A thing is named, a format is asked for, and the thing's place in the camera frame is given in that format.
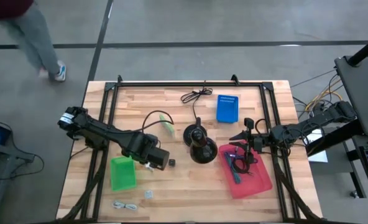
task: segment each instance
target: gray floor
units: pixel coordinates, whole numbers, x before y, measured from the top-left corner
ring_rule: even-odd
[[[38,3],[55,44],[95,44],[107,1]],[[368,0],[115,0],[104,42],[297,40],[368,40]],[[0,27],[0,44],[13,43]],[[333,69],[336,57],[361,47],[103,49],[95,80],[115,80],[118,74],[125,80],[226,80],[236,74],[243,80],[295,84]],[[72,144],[57,121],[67,106],[81,104],[94,49],[58,49],[57,54],[69,76],[51,85],[37,78],[20,51],[0,50],[0,121],[13,127],[19,147],[45,160],[43,172],[12,182],[0,223],[55,216]],[[293,95],[310,101],[332,75],[293,88]],[[343,89],[339,92],[347,99]],[[325,218],[368,223],[367,182],[367,198],[359,200],[348,197],[353,189],[349,175],[315,174],[315,184]]]

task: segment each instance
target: small black box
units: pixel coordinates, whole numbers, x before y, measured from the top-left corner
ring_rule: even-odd
[[[170,166],[170,167],[175,167],[175,166],[176,166],[176,160],[174,160],[174,159],[169,159],[169,166]]]

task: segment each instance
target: floor line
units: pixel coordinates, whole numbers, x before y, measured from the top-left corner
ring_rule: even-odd
[[[299,47],[328,45],[365,45],[368,40],[318,40],[318,41],[243,41],[243,42],[144,42],[107,43],[104,49],[147,49],[177,47]]]
[[[104,43],[105,33],[107,31],[107,26],[108,26],[109,17],[111,15],[113,4],[114,4],[114,0],[108,0],[107,7],[104,13],[103,24],[101,25],[101,30],[99,31],[96,50],[94,51],[93,60],[91,61],[91,66],[90,66],[90,71],[89,71],[89,76],[87,78],[87,82],[93,81],[96,76],[99,56],[101,55],[101,50],[102,50],[102,46]]]
[[[55,49],[93,49],[97,44],[53,44]],[[18,49],[18,45],[0,44],[0,50]]]

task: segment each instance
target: white paper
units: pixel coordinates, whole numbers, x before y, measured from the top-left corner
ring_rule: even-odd
[[[314,130],[311,134],[307,135],[307,138],[310,142],[307,142],[306,139],[304,139],[304,142],[309,144],[319,138],[322,137],[322,132],[320,129]],[[308,161],[310,162],[328,162],[328,157],[326,157],[326,151],[319,152],[313,156],[310,156],[308,158]]]

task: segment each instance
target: yellow cable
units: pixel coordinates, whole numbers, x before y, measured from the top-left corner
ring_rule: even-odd
[[[336,80],[334,83],[331,84],[330,88],[332,88],[335,84],[337,84],[340,81],[341,81],[341,79]],[[322,99],[322,97],[324,97],[328,94],[329,94],[329,87],[326,87],[319,95],[314,97],[314,99],[305,108],[305,111],[308,111],[310,105],[312,105],[314,102],[316,102],[316,101],[318,102],[320,99]],[[343,100],[343,98],[338,93],[332,93],[332,94],[338,96],[340,98],[340,100]]]
[[[343,100],[343,97],[342,97],[339,93],[331,92],[331,94],[336,95],[340,100]],[[319,97],[319,98],[318,98],[318,101],[319,101],[320,99],[322,99],[323,97],[327,96],[327,95],[329,95],[329,91],[325,91],[325,92],[323,93],[323,95],[322,95],[321,97]],[[311,102],[306,106],[305,111],[308,111],[309,107],[314,103],[314,101],[315,101],[316,97],[314,98],[314,100],[313,100],[313,101],[311,101]]]

